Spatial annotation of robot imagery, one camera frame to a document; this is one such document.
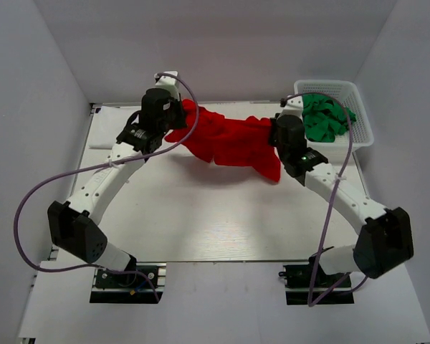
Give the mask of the red t shirt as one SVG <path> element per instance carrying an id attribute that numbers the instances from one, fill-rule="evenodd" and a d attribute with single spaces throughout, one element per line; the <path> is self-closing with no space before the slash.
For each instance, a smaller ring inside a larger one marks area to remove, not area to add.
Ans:
<path id="1" fill-rule="evenodd" d="M 183 142 L 194 156 L 218 166 L 251 167 L 273 183 L 280 181 L 281 163 L 269 144 L 269 118 L 231 119 L 197 107 L 188 99 L 183 101 L 183 109 L 187 127 L 173 130 L 165 137 L 166 142 L 177 143 L 188 135 L 199 115 L 195 131 Z"/>

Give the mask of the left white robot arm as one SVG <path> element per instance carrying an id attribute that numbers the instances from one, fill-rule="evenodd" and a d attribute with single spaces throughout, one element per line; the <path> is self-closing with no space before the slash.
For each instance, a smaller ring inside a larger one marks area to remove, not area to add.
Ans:
<path id="1" fill-rule="evenodd" d="M 52 242 L 88 264 L 112 270 L 122 286 L 137 277 L 136 258 L 108 241 L 99 224 L 126 181 L 160 148 L 171 129 L 185 128 L 186 115 L 178 88 L 155 86 L 146 91 L 140 109 L 127 120 L 107 157 L 107 165 L 64 203 L 47 211 Z"/>

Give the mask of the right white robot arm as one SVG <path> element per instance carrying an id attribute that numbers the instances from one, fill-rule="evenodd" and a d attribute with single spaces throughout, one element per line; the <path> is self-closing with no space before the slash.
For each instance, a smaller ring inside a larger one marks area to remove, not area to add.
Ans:
<path id="1" fill-rule="evenodd" d="M 354 245 L 323 250 L 309 268 L 315 284 L 327 285 L 336 274 L 349 272 L 377 279 L 413 257 L 408 213 L 401 207 L 388 209 L 340 177 L 325 156 L 308 147 L 300 118 L 276 115 L 269 141 L 287 174 L 325 199 L 358 236 Z"/>

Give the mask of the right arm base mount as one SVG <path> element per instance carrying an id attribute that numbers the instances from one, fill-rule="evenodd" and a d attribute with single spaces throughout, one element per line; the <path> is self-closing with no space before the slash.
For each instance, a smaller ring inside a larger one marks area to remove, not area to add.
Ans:
<path id="1" fill-rule="evenodd" d="M 307 264 L 284 265 L 278 272 L 278 277 L 285 283 L 286 304 L 289 306 L 307 305 L 310 289 L 312 267 Z M 322 298 L 317 305 L 352 305 L 354 297 L 350 293 L 352 284 L 349 277 L 343 273 L 326 275 L 319 267 L 312 290 L 312 300 L 318 298 L 338 280 L 344 280 Z"/>

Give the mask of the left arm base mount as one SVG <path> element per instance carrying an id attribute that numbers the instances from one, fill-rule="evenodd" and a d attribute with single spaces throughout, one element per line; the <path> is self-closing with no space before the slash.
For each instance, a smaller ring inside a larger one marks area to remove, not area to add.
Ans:
<path id="1" fill-rule="evenodd" d="M 96 269 L 90 292 L 91 304 L 155 305 L 163 295 L 166 263 L 140 263 L 140 274 L 118 275 Z"/>

